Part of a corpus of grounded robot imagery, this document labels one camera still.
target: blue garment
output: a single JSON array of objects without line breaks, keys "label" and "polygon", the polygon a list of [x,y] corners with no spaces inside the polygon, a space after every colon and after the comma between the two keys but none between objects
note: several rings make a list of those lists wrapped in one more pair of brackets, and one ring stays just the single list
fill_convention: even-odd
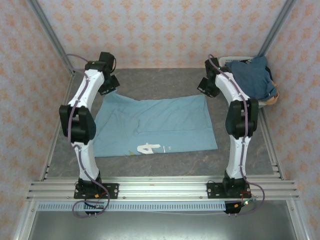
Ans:
[{"label": "blue garment", "polygon": [[112,92],[95,123],[95,157],[218,149],[204,95],[137,101]]},{"label": "blue garment", "polygon": [[265,56],[253,58],[250,64],[232,61],[226,65],[230,68],[236,83],[250,98],[265,102],[277,94],[277,89],[266,70]]}]

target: white basket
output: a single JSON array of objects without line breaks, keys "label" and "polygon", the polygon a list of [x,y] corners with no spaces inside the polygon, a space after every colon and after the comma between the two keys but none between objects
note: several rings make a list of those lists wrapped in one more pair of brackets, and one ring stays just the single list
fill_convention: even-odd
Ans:
[{"label": "white basket", "polygon": [[[253,59],[253,57],[252,56],[223,56],[223,57],[219,58],[219,65],[220,65],[220,67],[223,67],[228,62],[242,61],[242,60],[247,60],[247,59]],[[264,106],[266,106],[266,104],[259,101],[259,108],[262,108]]]}]

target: metal corner post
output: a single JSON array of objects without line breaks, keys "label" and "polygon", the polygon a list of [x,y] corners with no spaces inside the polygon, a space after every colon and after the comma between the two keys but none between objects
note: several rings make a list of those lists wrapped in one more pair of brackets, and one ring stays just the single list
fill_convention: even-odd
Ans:
[{"label": "metal corner post", "polygon": [[267,51],[271,47],[273,41],[275,40],[281,27],[284,25],[288,15],[291,12],[291,9],[293,8],[293,6],[295,5],[296,2],[297,2],[297,0],[286,0],[286,2],[284,3],[284,5],[280,11],[280,14],[276,18],[268,36],[265,39],[265,41],[264,41],[264,43],[258,53],[258,56],[264,56],[267,53]]},{"label": "metal corner post", "polygon": [[[42,9],[41,5],[39,4],[38,0],[27,0],[31,9],[34,11],[35,15],[37,16],[38,20],[40,21],[45,33],[49,37],[53,47],[55,48],[56,52],[58,53],[59,57],[62,57],[66,54],[64,48],[62,47],[53,27],[51,26],[44,10]],[[62,59],[65,66],[72,66],[71,62],[67,57]]]}]

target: gray mat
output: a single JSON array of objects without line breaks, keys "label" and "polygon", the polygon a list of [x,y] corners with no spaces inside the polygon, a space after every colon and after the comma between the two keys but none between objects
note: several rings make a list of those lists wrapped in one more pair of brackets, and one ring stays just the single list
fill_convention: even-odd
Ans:
[{"label": "gray mat", "polygon": [[[206,76],[204,68],[119,69],[118,93],[135,100],[178,98],[200,94],[197,86]],[[75,77],[69,99],[76,93],[82,77]],[[97,94],[91,113],[95,118],[103,97]],[[140,156],[98,157],[96,164],[102,177],[199,176],[223,175],[229,161],[230,139],[225,121],[228,103],[223,94],[207,98],[218,150],[151,154]],[[260,126],[249,144],[246,160],[249,175],[272,174],[267,148]],[[75,151],[68,146],[60,129],[48,177],[78,177]]]}]

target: black mounting plate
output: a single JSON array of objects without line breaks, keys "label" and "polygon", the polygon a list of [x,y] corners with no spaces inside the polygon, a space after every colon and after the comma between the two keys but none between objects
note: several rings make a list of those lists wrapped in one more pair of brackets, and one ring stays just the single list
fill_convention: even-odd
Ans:
[{"label": "black mounting plate", "polygon": [[[119,183],[101,183],[109,192],[110,199],[118,199]],[[75,185],[74,199],[98,199],[94,195],[87,195],[84,191],[79,189],[78,183]],[[104,194],[100,199],[107,199],[108,195]]]},{"label": "black mounting plate", "polygon": [[[206,193],[208,196],[208,199],[229,199],[231,198],[228,196],[225,192],[225,188],[222,183],[218,182],[208,182],[206,184]],[[239,193],[238,195],[232,196],[232,198],[242,198],[242,195]],[[251,194],[250,193],[244,193],[243,195],[244,199],[250,199]]]}]

